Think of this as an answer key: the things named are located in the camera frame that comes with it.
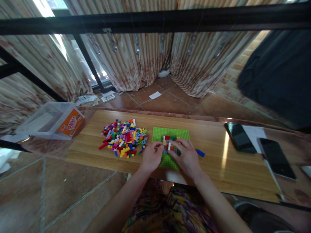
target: phone screen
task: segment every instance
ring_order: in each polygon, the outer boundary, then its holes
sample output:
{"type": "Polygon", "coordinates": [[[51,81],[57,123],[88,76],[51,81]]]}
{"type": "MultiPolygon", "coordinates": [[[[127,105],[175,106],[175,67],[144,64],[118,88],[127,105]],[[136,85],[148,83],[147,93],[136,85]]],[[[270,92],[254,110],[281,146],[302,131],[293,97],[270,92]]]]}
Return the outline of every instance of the phone screen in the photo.
{"type": "Polygon", "coordinates": [[[280,145],[276,141],[260,138],[264,154],[275,174],[296,180],[295,173],[287,161],[280,145]]]}
{"type": "Polygon", "coordinates": [[[244,131],[242,125],[227,122],[225,124],[225,128],[227,132],[229,133],[230,138],[232,139],[235,148],[238,151],[246,152],[246,153],[253,153],[253,154],[257,153],[252,142],[250,141],[249,137],[244,131]]]}

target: green lego baseplate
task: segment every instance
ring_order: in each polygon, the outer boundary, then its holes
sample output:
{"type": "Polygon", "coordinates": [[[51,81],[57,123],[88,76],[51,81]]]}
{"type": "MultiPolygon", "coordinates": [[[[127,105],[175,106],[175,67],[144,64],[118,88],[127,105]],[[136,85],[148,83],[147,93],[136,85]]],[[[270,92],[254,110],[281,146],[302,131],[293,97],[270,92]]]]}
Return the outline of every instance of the green lego baseplate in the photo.
{"type": "MultiPolygon", "coordinates": [[[[186,129],[171,129],[159,127],[153,128],[152,142],[163,142],[163,136],[180,137],[186,140],[190,140],[189,131],[186,129]]],[[[179,169],[179,166],[170,154],[162,154],[162,159],[159,167],[179,169]]]]}

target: hand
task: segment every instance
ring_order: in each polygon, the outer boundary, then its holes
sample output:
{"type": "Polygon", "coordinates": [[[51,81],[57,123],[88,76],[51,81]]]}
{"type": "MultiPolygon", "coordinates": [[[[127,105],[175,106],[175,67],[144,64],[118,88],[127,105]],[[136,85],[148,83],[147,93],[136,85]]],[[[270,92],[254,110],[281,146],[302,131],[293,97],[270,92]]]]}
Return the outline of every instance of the hand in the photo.
{"type": "Polygon", "coordinates": [[[184,173],[192,179],[199,176],[202,169],[199,165],[198,154],[192,143],[185,139],[177,139],[176,141],[170,141],[170,143],[181,152],[181,156],[179,157],[173,150],[168,151],[184,173]]]}
{"type": "Polygon", "coordinates": [[[161,162],[164,147],[161,142],[155,141],[144,150],[141,168],[150,174],[157,169],[161,162]]]}

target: plastic storage box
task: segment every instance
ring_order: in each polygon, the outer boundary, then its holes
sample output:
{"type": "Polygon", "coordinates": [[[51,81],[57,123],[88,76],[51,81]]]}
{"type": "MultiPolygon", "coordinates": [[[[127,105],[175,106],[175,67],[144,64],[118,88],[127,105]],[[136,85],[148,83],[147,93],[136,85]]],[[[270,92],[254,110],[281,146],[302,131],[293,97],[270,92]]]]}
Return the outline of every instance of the plastic storage box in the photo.
{"type": "Polygon", "coordinates": [[[70,140],[84,120],[75,103],[48,102],[20,125],[15,133],[45,139],[70,140]]]}

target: orange label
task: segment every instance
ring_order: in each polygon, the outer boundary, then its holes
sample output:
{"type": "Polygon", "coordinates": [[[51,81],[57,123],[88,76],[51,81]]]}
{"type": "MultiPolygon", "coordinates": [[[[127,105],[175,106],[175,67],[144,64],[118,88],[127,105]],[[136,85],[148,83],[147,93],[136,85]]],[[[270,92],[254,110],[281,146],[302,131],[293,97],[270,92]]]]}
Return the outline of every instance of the orange label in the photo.
{"type": "Polygon", "coordinates": [[[83,120],[83,116],[81,116],[77,110],[73,109],[57,131],[73,137],[83,120]]]}

